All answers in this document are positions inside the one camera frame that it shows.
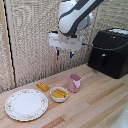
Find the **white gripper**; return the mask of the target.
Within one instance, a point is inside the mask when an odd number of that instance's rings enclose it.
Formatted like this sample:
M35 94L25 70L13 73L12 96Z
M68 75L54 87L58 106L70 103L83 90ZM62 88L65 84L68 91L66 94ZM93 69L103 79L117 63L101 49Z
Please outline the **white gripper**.
M49 33L49 44L56 47L56 54L59 56L59 48L69 49L70 58L73 57L73 51L79 51L82 47L82 37L65 37L59 33L50 32Z

